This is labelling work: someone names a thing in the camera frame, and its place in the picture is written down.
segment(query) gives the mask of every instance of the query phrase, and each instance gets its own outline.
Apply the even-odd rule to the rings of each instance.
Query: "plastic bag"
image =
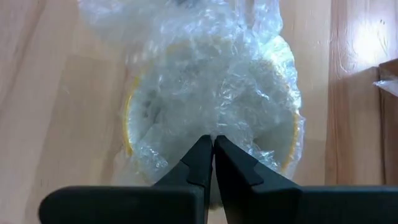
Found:
[[[278,0],[80,0],[80,9],[141,68],[127,96],[119,184],[153,184],[203,134],[224,134],[292,177],[304,119]]]

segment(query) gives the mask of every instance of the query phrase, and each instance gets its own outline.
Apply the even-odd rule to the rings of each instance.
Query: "wood grain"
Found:
[[[382,184],[378,79],[373,66],[397,56],[397,1],[331,4],[328,184]]]
[[[381,80],[398,77],[398,59],[379,66]],[[398,185],[398,98],[393,94],[381,90],[381,119],[384,153],[384,173],[387,185]]]
[[[371,67],[398,56],[397,0],[280,6],[307,119],[295,181],[380,184]],[[58,187],[109,183],[121,147],[121,52],[82,23],[75,0],[0,1],[1,224],[37,223],[40,200]],[[225,223],[222,210],[209,217]]]
[[[0,111],[14,86],[27,43],[44,5],[45,0],[0,1]]]
[[[306,134],[302,160],[294,180],[325,184],[326,119],[328,114],[329,27],[331,1],[281,1],[282,36],[290,44],[302,92]]]

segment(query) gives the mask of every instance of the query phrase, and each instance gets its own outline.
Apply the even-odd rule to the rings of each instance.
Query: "plastic wrap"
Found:
[[[278,0],[80,0],[80,9],[141,68],[127,96],[119,180],[153,184],[203,134],[224,134],[292,177],[304,119]]]

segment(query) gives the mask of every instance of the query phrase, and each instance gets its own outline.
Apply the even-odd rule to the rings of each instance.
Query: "wooden surface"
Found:
[[[295,181],[381,184],[371,67],[398,56],[398,1],[281,0],[281,11],[307,119]],[[75,0],[0,1],[0,224],[38,223],[59,187],[109,183],[125,81],[120,49],[83,25]]]

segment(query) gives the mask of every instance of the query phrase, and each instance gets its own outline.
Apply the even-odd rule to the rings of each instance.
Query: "wooden table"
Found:
[[[398,1],[281,0],[281,10],[307,118],[295,181],[382,184],[372,66],[398,56]],[[109,183],[125,81],[121,49],[82,23],[75,0],[0,2],[0,224],[38,223],[59,187]]]

